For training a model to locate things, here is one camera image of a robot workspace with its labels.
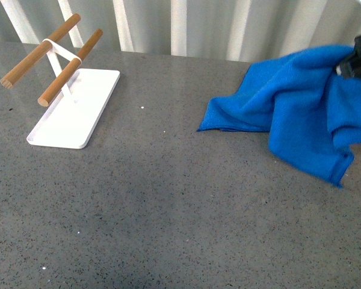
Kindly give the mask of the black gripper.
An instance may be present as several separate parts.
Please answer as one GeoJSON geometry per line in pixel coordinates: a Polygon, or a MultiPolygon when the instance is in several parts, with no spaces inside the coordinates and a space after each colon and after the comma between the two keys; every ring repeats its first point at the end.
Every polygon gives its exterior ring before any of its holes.
{"type": "Polygon", "coordinates": [[[338,75],[345,79],[361,79],[361,35],[354,39],[354,48],[335,68],[338,75]]]}

